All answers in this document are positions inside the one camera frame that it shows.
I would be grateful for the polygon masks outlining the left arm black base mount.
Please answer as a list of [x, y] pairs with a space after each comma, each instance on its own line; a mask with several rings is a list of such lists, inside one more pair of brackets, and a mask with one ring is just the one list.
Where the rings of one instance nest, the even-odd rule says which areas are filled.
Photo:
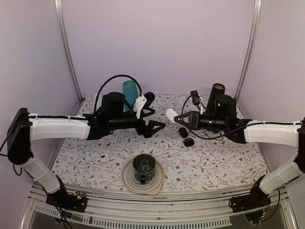
[[47, 194], [46, 203], [58, 208], [84, 213], [88, 199], [86, 193], [76, 191], [69, 194], [65, 189], [60, 189], [52, 194]]

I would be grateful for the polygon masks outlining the white earbuds charging case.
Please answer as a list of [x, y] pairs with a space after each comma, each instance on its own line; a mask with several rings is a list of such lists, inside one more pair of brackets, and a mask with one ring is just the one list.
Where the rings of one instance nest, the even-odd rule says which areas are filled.
[[175, 110], [173, 110], [172, 108], [169, 108], [169, 109], [166, 110], [165, 115], [169, 119], [170, 122], [176, 123], [175, 122], [175, 117], [177, 117], [178, 114], [176, 113]]

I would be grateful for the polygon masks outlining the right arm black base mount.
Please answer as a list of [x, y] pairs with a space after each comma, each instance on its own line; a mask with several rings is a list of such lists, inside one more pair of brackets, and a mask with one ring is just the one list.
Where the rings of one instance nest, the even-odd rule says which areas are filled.
[[268, 206], [271, 200], [268, 194], [264, 193], [261, 189], [250, 190], [249, 194], [236, 195], [230, 198], [228, 205], [233, 210], [233, 213], [252, 210]]

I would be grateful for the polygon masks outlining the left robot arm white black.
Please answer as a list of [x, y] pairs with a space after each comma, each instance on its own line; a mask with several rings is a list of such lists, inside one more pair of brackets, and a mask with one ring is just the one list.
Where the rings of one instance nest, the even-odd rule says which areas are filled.
[[101, 106], [96, 111], [79, 116], [38, 115], [21, 108], [1, 146], [7, 147], [5, 156], [14, 166], [29, 173], [47, 193], [52, 194], [52, 199], [60, 207], [67, 207], [71, 203], [70, 195], [65, 192], [60, 179], [34, 155], [31, 142], [57, 138], [99, 140], [121, 129], [135, 129], [138, 135], [150, 138], [165, 128], [164, 123], [144, 120], [155, 113], [150, 108], [154, 99], [154, 94], [148, 92], [130, 105], [124, 94], [112, 92], [102, 97]]

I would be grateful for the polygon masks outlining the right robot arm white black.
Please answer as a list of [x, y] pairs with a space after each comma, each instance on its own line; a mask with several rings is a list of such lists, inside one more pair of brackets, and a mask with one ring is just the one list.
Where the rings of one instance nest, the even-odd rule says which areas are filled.
[[250, 190], [251, 194], [246, 198], [250, 208], [258, 207], [269, 193], [305, 173], [304, 121], [280, 123], [239, 119], [236, 101], [224, 94], [215, 97], [213, 111], [177, 114], [173, 109], [167, 109], [166, 116], [172, 123], [182, 124], [190, 132], [201, 129], [213, 130], [223, 132], [223, 136], [235, 143], [270, 143], [298, 149], [295, 158], [256, 181]]

